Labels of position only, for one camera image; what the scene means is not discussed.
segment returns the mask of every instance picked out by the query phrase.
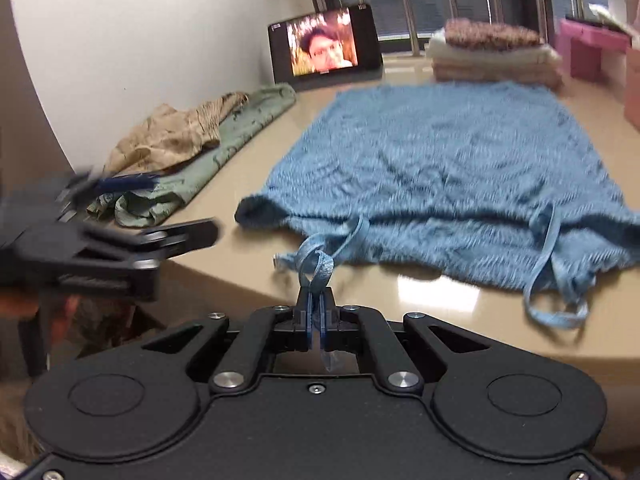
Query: person on screen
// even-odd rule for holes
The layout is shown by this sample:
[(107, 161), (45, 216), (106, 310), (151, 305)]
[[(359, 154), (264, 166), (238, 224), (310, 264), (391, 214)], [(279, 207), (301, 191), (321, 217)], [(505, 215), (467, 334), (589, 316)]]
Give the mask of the person on screen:
[(353, 66), (344, 59), (338, 34), (326, 25), (318, 25), (302, 36), (300, 49), (309, 56), (316, 72)]

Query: brown towel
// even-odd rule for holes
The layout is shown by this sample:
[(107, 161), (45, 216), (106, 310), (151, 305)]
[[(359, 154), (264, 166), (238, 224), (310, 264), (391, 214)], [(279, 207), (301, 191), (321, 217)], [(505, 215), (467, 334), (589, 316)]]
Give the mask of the brown towel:
[(496, 82), (515, 81), (521, 84), (538, 84), (557, 90), (562, 86), (562, 75), (551, 64), (523, 67), (501, 67), (473, 63), (433, 61), (433, 75), (436, 81)]
[(448, 20), (444, 35), (447, 44), (469, 50), (513, 50), (542, 44), (540, 35), (528, 28), (472, 22), (466, 18)]
[(234, 92), (187, 111), (164, 104), (135, 126), (112, 150), (107, 174), (159, 171), (193, 158), (220, 143), (219, 124), (247, 95)]

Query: pink box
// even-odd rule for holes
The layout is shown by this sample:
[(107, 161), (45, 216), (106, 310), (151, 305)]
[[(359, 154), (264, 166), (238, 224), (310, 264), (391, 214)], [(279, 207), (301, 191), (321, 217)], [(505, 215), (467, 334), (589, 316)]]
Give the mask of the pink box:
[(625, 117), (640, 128), (640, 50), (626, 51)]
[(629, 37), (606, 28), (560, 20), (556, 49), (562, 55), (562, 66), (571, 77), (597, 81), (600, 78), (602, 51), (626, 52)]

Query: stack of towels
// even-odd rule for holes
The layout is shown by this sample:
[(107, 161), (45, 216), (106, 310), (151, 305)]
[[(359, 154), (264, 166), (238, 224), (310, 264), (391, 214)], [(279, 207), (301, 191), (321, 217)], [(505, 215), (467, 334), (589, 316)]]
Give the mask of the stack of towels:
[(449, 20), (430, 39), (427, 56), (433, 59), (438, 81), (510, 80), (551, 89), (562, 85), (562, 57), (528, 28)]

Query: glossy table surface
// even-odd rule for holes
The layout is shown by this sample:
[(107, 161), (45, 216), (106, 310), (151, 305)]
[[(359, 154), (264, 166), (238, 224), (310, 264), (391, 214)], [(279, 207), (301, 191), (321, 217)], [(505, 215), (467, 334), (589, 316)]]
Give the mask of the glossy table surface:
[[(426, 58), (387, 57), (383, 82), (433, 82), (431, 62)], [(169, 223), (217, 218), (222, 238), (210, 249), (185, 254), (168, 264), (166, 273), (171, 278), (166, 281), (164, 295), (170, 297), (171, 284), (178, 286), (179, 280), (191, 300), (174, 303), (173, 314), (160, 315), (164, 317), (161, 320), (175, 322), (201, 316), (212, 308), (242, 318), (260, 306), (295, 303), (297, 276), (276, 272), (272, 257), (296, 250), (301, 238), (285, 230), (245, 231), (235, 223), (234, 212), (241, 198), (262, 187), (271, 168), (344, 88), (348, 86), (300, 92), (291, 110), (258, 134), (185, 209), (170, 218)], [(640, 208), (640, 132), (625, 121), (622, 104), (603, 86), (569, 78), (559, 99), (587, 131), (629, 207)], [(419, 310), (508, 344), (577, 364), (597, 376), (616, 370), (616, 375), (624, 372), (628, 382), (631, 374), (640, 384), (638, 268), (600, 275), (588, 298), (588, 322), (583, 329), (570, 332), (547, 330), (530, 322), (520, 293), (469, 285), (431, 269), (341, 266), (330, 286), (337, 304), (373, 306), (389, 320), (401, 320), (406, 312)], [(553, 294), (540, 296), (537, 302), (549, 308), (560, 303)]]

